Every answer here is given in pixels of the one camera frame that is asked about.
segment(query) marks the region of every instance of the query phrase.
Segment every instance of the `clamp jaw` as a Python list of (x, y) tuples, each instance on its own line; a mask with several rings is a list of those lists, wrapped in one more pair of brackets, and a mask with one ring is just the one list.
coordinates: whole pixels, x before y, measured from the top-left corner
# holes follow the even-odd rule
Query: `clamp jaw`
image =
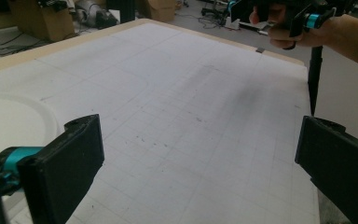
[(269, 19), (269, 5), (286, 6), (284, 27), (290, 37), (301, 35), (305, 30), (319, 29), (325, 21), (343, 15), (353, 0), (253, 0), (260, 21)]
[(98, 115), (72, 120), (45, 147), (10, 147), (0, 153), (0, 224), (8, 223), (1, 197), (19, 189), (34, 223), (65, 223), (103, 165)]
[(358, 139), (330, 120), (305, 116), (296, 163), (353, 224), (358, 224)]

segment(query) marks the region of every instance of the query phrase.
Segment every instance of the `wooden edge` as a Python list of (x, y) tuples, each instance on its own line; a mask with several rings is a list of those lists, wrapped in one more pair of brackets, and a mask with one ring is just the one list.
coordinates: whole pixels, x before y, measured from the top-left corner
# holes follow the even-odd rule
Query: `wooden edge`
[[(222, 43), (226, 43), (226, 44), (229, 44), (229, 45), (232, 45), (232, 46), (236, 46), (236, 47), (239, 47), (239, 48), (242, 48), (242, 49), (248, 49), (248, 50), (253, 50), (253, 51), (256, 50), (256, 48), (254, 48), (254, 47), (246, 46), (246, 45), (243, 45), (243, 44), (240, 44), (240, 43), (237, 43), (237, 42), (234, 42), (234, 41), (226, 40), (226, 39), (223, 39), (223, 38), (220, 38), (220, 37), (216, 37), (216, 36), (213, 36), (213, 35), (206, 35), (206, 34), (203, 34), (203, 33), (199, 33), (199, 32), (196, 32), (196, 31), (191, 31), (191, 30), (188, 30), (188, 29), (185, 29), (185, 28), (177, 27), (177, 26), (174, 26), (174, 25), (170, 25), (170, 24), (167, 24), (167, 23), (160, 22), (160, 21), (152, 21), (150, 19), (140, 19), (140, 20), (136, 20), (136, 21), (130, 21), (130, 22), (127, 22), (127, 23), (123, 23), (123, 24), (120, 24), (120, 25), (117, 25), (117, 26), (113, 26), (113, 27), (110, 27), (110, 28), (107, 28), (107, 29), (103, 29), (103, 30), (100, 30), (100, 31), (97, 31), (97, 32), (93, 32), (93, 33), (90, 33), (90, 34), (87, 34), (87, 35), (81, 35), (81, 36), (77, 36), (77, 37), (74, 37), (74, 38), (66, 39), (66, 40), (56, 42), (54, 44), (46, 45), (44, 47), (40, 47), (40, 48), (37, 48), (37, 49), (30, 49), (30, 50), (27, 50), (27, 51), (24, 51), (24, 52), (20, 52), (20, 53), (17, 53), (17, 54), (2, 57), (2, 58), (0, 58), (0, 70), (5, 69), (5, 68), (9, 68), (9, 67), (14, 66), (16, 64), (29, 62), (31, 60), (34, 60), (34, 59), (49, 55), (49, 54), (57, 52), (59, 50), (68, 49), (68, 48), (80, 45), (82, 43), (91, 41), (93, 39), (101, 38), (101, 37), (108, 36), (108, 35), (111, 35), (111, 34), (114, 34), (114, 33), (120, 32), (120, 31), (128, 30), (128, 29), (130, 29), (132, 27), (139, 26), (139, 25), (146, 24), (146, 23), (154, 23), (154, 24), (157, 24), (157, 25), (169, 27), (169, 28), (172, 28), (172, 29), (175, 29), (175, 30), (179, 30), (179, 31), (182, 31), (182, 32), (185, 32), (185, 33), (192, 34), (192, 35), (198, 35), (198, 36), (206, 37), (206, 38), (216, 40), (216, 41), (219, 41), (219, 42), (222, 42)], [(281, 59), (281, 60), (286, 60), (288, 62), (304, 65), (304, 63), (301, 62), (300, 60), (289, 58), (289, 57), (286, 57), (286, 56), (283, 56), (283, 55), (280, 55), (280, 54), (277, 54), (277, 53), (273, 53), (273, 52), (270, 52), (270, 51), (264, 51), (263, 54), (271, 56), (271, 57), (275, 57), (275, 58), (278, 58), (278, 59)]]

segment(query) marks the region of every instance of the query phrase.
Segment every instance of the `cardboard box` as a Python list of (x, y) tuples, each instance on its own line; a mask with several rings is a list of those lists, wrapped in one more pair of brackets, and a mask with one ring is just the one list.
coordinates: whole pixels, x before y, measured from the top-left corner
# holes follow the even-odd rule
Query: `cardboard box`
[(182, 8), (182, 1), (176, 1), (175, 10), (180, 10)]
[(10, 0), (8, 4), (19, 30), (27, 35), (60, 41), (75, 33), (68, 9), (56, 12), (52, 7), (40, 7), (36, 0)]
[(155, 21), (173, 21), (176, 0), (137, 0), (139, 13)]

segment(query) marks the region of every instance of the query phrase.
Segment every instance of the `table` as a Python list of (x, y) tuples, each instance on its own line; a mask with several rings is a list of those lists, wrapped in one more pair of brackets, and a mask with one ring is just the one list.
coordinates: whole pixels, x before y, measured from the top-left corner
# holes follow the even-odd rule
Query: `table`
[(297, 60), (138, 20), (1, 58), (0, 92), (60, 126), (100, 114), (105, 163), (68, 223), (319, 223)]

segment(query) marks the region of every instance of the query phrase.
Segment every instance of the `hand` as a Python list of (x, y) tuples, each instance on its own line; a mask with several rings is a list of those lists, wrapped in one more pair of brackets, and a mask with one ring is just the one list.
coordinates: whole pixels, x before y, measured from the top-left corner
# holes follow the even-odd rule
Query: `hand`
[[(299, 46), (318, 47), (324, 45), (329, 35), (334, 30), (333, 20), (326, 21), (319, 29), (310, 29), (309, 32), (303, 32), (299, 36), (289, 37), (289, 30), (283, 28), (284, 14), (286, 6), (279, 4), (271, 4), (269, 6), (268, 20), (274, 21), (276, 24), (268, 30), (270, 43), (278, 48), (287, 49), (294, 45), (295, 41)], [(257, 7), (251, 13), (249, 20), (252, 24), (259, 23), (257, 16)]]

